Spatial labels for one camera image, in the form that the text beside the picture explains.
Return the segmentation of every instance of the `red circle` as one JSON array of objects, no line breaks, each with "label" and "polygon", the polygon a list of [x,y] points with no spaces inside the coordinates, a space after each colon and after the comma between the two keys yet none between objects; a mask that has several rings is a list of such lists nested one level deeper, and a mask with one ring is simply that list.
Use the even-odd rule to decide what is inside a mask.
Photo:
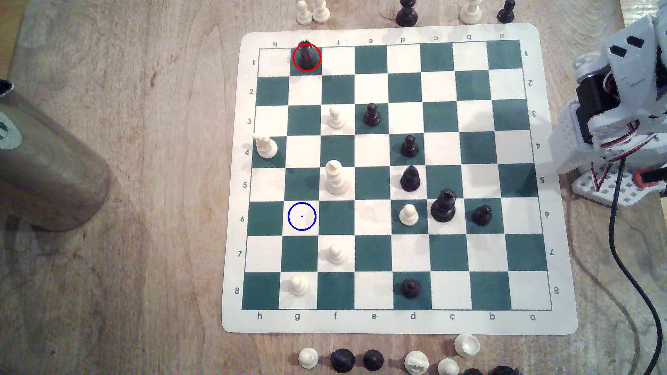
[{"label": "red circle", "polygon": [[[312,45],[312,46],[315,47],[315,49],[317,50],[317,54],[319,55],[319,61],[317,62],[317,65],[316,65],[313,69],[305,70],[305,69],[301,69],[298,65],[296,65],[296,60],[294,59],[294,55],[296,54],[296,50],[299,49],[299,47],[301,47],[302,45]],[[298,70],[300,70],[300,71],[304,71],[304,72],[306,72],[306,73],[309,72],[309,71],[313,71],[313,70],[317,69],[317,67],[319,67],[319,65],[322,63],[322,52],[320,52],[320,51],[319,51],[319,48],[317,48],[317,46],[314,45],[313,43],[302,43],[302,44],[299,44],[299,45],[296,46],[296,48],[294,49],[294,52],[292,52],[292,63],[294,64],[294,66],[296,66],[296,69],[298,69]]]}]

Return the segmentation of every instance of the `black pawn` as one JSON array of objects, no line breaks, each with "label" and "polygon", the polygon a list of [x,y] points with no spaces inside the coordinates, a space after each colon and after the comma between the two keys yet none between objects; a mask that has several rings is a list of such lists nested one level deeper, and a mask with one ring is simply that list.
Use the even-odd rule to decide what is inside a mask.
[{"label": "black pawn", "polygon": [[419,179],[419,171],[414,166],[407,167],[401,176],[401,188],[406,192],[414,192],[419,189],[421,184]]},{"label": "black pawn", "polygon": [[415,298],[422,291],[422,285],[415,279],[405,279],[401,283],[401,294],[405,298]]},{"label": "black pawn", "polygon": [[396,23],[400,27],[412,27],[417,23],[417,12],[412,7],[415,0],[401,0],[401,10],[396,13]]},{"label": "black pawn", "polygon": [[378,350],[371,349],[364,353],[364,367],[368,371],[378,371],[384,365],[384,356]]},{"label": "black pawn", "polygon": [[473,210],[471,218],[475,224],[485,226],[491,222],[491,217],[491,206],[484,204]]},{"label": "black pawn", "polygon": [[505,6],[498,12],[498,21],[500,23],[511,23],[514,21],[514,6],[516,2],[514,0],[505,0]]},{"label": "black pawn", "polygon": [[337,349],[331,353],[329,359],[331,360],[333,369],[340,374],[350,372],[354,367],[354,354],[345,348]]},{"label": "black pawn", "polygon": [[456,214],[455,203],[456,193],[450,189],[442,190],[436,201],[431,205],[431,216],[439,223],[452,220]]},{"label": "black pawn", "polygon": [[368,103],[366,113],[364,113],[364,124],[375,126],[380,123],[380,113],[375,103]]},{"label": "black pawn", "polygon": [[413,157],[419,153],[419,145],[414,135],[409,135],[401,144],[401,155],[405,157]]}]

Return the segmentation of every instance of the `green square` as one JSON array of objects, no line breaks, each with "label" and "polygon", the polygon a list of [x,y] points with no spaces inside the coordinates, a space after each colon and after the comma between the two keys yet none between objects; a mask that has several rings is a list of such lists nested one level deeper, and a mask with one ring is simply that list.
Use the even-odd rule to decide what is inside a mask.
[{"label": "green square", "polygon": [[364,114],[367,104],[354,105],[354,133],[355,134],[387,134],[389,133],[389,104],[376,103],[380,113],[380,122],[375,126],[364,123]]},{"label": "green square", "polygon": [[278,310],[280,272],[246,272],[241,310]]},{"label": "green square", "polygon": [[322,76],[322,104],[348,103],[354,103],[354,76]]},{"label": "green square", "polygon": [[344,167],[354,166],[354,135],[323,135],[319,139],[319,164],[338,160]]},{"label": "green square", "polygon": [[284,236],[282,272],[317,272],[317,236]]},{"label": "green square", "polygon": [[505,244],[510,271],[546,271],[543,234],[506,234]]},{"label": "green square", "polygon": [[468,243],[465,234],[428,236],[431,271],[468,271]]},{"label": "green square", "polygon": [[319,201],[319,234],[354,234],[354,201]]},{"label": "green square", "polygon": [[521,45],[518,40],[487,41],[489,69],[523,68]]},{"label": "green square", "polygon": [[387,46],[364,45],[354,47],[354,73],[387,73]]},{"label": "green square", "polygon": [[354,168],[354,197],[357,200],[391,198],[389,167]]},{"label": "green square", "polygon": [[422,71],[454,70],[454,51],[451,43],[428,43],[420,45]]},{"label": "green square", "polygon": [[257,105],[287,105],[289,77],[258,77]]},{"label": "green square", "polygon": [[389,102],[422,101],[421,73],[393,73],[388,75]]},{"label": "green square", "polygon": [[[401,283],[405,279],[415,279],[422,285],[422,292],[415,298],[405,298],[401,294]],[[431,310],[431,273],[394,272],[394,310]]]},{"label": "green square", "polygon": [[493,131],[464,131],[459,133],[461,164],[495,164],[496,136]]},{"label": "green square", "polygon": [[507,272],[470,272],[473,310],[511,310],[510,277]]},{"label": "green square", "polygon": [[249,202],[248,235],[280,236],[283,234],[283,202]]},{"label": "green square", "polygon": [[319,135],[321,119],[319,105],[291,105],[287,110],[287,135]]},{"label": "green square", "polygon": [[285,169],[285,200],[319,199],[319,168]]},{"label": "green square", "polygon": [[[491,206],[491,222],[485,226],[479,226],[472,222],[472,212],[483,204]],[[466,232],[468,234],[505,232],[500,198],[465,199],[464,205],[466,207]]]},{"label": "green square", "polygon": [[491,99],[488,70],[457,71],[455,76],[457,100]]},{"label": "green square", "polygon": [[424,132],[458,131],[458,111],[455,101],[423,103]]},{"label": "green square", "polygon": [[528,103],[525,99],[492,101],[496,130],[529,130]]},{"label": "green square", "polygon": [[391,236],[355,236],[354,267],[357,272],[392,270]]},{"label": "green square", "polygon": [[271,159],[264,159],[257,153],[257,143],[252,143],[252,167],[253,168],[284,168],[287,137],[271,137],[278,146],[278,152]]},{"label": "green square", "polygon": [[[406,204],[417,209],[419,219],[413,226],[407,226],[398,218],[399,212]],[[426,200],[392,200],[392,234],[428,234],[428,210]]]},{"label": "green square", "polygon": [[534,164],[498,164],[500,196],[537,197],[538,180]]},{"label": "green square", "polygon": [[413,157],[401,154],[401,145],[411,134],[389,134],[390,164],[391,165],[424,165],[424,133],[413,133],[419,146],[419,152]]},{"label": "green square", "polygon": [[317,309],[354,310],[354,272],[319,272]]},{"label": "green square", "polygon": [[464,198],[460,164],[426,166],[426,196],[436,199],[444,189],[451,189],[457,198]]}]

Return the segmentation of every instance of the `white square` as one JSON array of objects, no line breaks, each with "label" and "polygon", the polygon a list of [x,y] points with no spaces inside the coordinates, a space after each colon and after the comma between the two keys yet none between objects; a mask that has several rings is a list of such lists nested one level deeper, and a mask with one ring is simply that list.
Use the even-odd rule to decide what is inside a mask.
[{"label": "white square", "polygon": [[546,271],[510,271],[508,276],[513,310],[551,310]]},{"label": "white square", "polygon": [[393,272],[355,272],[354,308],[392,310],[394,308]]},{"label": "white square", "polygon": [[355,167],[385,167],[389,162],[389,134],[354,136]]},{"label": "white square", "polygon": [[245,249],[246,272],[280,272],[283,236],[248,236]]},{"label": "white square", "polygon": [[424,132],[422,103],[389,103],[389,133],[407,134]]},{"label": "white square", "polygon": [[319,200],[321,201],[354,201],[354,167],[342,167],[341,173],[350,181],[348,190],[340,196],[327,191],[327,172],[325,167],[319,169]]},{"label": "white square", "polygon": [[491,99],[525,99],[523,69],[489,70]]},{"label": "white square", "polygon": [[286,105],[258,105],[255,108],[254,132],[269,137],[285,137],[288,109]]},{"label": "white square", "polygon": [[423,71],[422,101],[456,101],[456,74],[453,71]]},{"label": "white square", "polygon": [[428,233],[429,234],[466,234],[466,206],[463,199],[454,202],[456,213],[454,218],[446,223],[437,222],[431,215],[431,206],[435,199],[428,202]]},{"label": "white square", "polygon": [[388,73],[419,73],[422,71],[422,54],[418,44],[388,45]]},{"label": "white square", "polygon": [[[301,276],[308,280],[308,291],[304,295],[295,296],[289,291],[289,279],[292,276]],[[278,308],[316,309],[317,272],[280,272]]]},{"label": "white square", "polygon": [[285,168],[253,168],[248,183],[251,202],[285,200]]},{"label": "white square", "polygon": [[461,179],[465,198],[500,198],[497,164],[462,164]]},{"label": "white square", "polygon": [[291,52],[288,48],[259,50],[260,77],[288,77],[291,67]]},{"label": "white square", "polygon": [[287,137],[285,166],[287,168],[319,167],[319,135],[291,135]]},{"label": "white square", "polygon": [[459,131],[494,131],[494,108],[490,100],[457,101]]},{"label": "white square", "polygon": [[354,201],[354,234],[392,234],[392,201]]},{"label": "white square", "polygon": [[504,234],[468,234],[469,271],[507,271]]},{"label": "white square", "polygon": [[426,165],[461,164],[461,141],[459,133],[425,133],[424,159]]},{"label": "white square", "polygon": [[316,213],[319,213],[319,201],[285,201],[283,204],[283,236],[316,236],[319,233],[319,220],[317,220]]},{"label": "white square", "polygon": [[431,271],[433,309],[471,310],[470,273],[468,271]]},{"label": "white square", "polygon": [[405,172],[406,165],[393,165],[389,167],[390,171],[390,197],[393,200],[424,200],[426,199],[426,166],[415,165],[419,172],[420,185],[414,192],[406,192],[401,187],[401,177]]},{"label": "white square", "polygon": [[389,79],[386,73],[355,74],[356,104],[389,103]]},{"label": "white square", "polygon": [[502,222],[505,233],[542,233],[538,198],[502,198]]},{"label": "white square", "polygon": [[292,75],[289,77],[289,105],[321,105],[322,76]]},{"label": "white square", "polygon": [[392,271],[430,271],[431,251],[427,234],[392,235]]},{"label": "white square", "polygon": [[454,43],[452,50],[454,52],[454,70],[489,69],[485,41]]},{"label": "white square", "polygon": [[498,164],[533,162],[530,130],[502,130],[496,132]]},{"label": "white square", "polygon": [[354,74],[354,47],[322,48],[322,75]]}]

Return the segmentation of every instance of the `cylindrical container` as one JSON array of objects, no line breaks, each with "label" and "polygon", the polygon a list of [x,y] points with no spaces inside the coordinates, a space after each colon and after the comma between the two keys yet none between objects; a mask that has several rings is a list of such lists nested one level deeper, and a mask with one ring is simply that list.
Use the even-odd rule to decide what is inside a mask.
[{"label": "cylindrical container", "polygon": [[109,166],[0,79],[0,211],[46,230],[92,218],[109,190]]}]

